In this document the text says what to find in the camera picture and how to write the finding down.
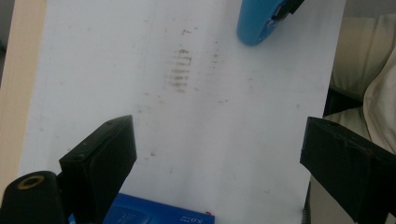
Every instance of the blue object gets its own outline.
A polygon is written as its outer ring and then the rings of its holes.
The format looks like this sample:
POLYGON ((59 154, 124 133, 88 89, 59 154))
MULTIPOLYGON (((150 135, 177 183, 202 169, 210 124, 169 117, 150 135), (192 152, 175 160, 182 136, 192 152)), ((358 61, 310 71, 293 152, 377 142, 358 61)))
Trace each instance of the blue object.
MULTIPOLYGON (((75 224, 73 217, 70 224, 75 224)), ((104 224, 214 224, 215 217, 163 203, 119 194, 107 212, 104 224)))
POLYGON ((236 33, 247 45, 257 45, 304 0, 244 0, 236 33))

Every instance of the white fabric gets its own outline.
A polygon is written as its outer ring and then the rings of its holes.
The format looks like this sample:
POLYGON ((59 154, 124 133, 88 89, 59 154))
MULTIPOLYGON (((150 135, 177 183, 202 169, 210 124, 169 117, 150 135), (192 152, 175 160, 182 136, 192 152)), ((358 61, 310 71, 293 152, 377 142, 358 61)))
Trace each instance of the white fabric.
POLYGON ((374 18, 344 18, 334 58, 330 86, 363 101, 395 46, 396 14, 374 18))
MULTIPOLYGON (((382 16, 377 21, 344 20, 331 87, 361 100, 363 106, 325 118, 393 154, 396 153, 395 34, 396 15, 382 16)), ((311 178, 310 202, 313 224, 354 223, 314 177, 311 178)))
POLYGON ((364 117, 372 141, 396 152, 396 50, 364 95, 364 117))

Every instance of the blue box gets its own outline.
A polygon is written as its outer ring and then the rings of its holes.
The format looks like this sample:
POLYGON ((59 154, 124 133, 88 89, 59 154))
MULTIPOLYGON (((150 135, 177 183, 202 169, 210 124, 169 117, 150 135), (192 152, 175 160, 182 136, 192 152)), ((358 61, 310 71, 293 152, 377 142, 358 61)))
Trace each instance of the blue box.
MULTIPOLYGON (((70 224, 75 224, 73 217, 70 224)), ((104 224, 214 224, 215 217, 163 203, 119 194, 107 212, 104 224)))

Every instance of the wooden surface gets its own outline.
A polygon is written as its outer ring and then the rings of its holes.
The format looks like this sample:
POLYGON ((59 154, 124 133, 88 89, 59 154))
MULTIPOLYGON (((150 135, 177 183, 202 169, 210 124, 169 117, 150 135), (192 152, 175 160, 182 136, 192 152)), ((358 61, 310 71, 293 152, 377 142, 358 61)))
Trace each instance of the wooden surface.
POLYGON ((15 2, 0 89, 0 201, 20 166, 45 11, 44 0, 15 2))

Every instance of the round hole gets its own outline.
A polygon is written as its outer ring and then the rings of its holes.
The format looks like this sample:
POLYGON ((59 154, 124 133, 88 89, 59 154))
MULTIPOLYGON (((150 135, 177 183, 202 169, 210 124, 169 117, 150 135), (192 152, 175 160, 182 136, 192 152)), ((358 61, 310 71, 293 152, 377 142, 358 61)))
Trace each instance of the round hole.
POLYGON ((43 175, 32 175, 30 177, 23 179, 18 184, 18 189, 31 189, 34 188, 35 186, 40 185, 43 181, 44 181, 43 175))

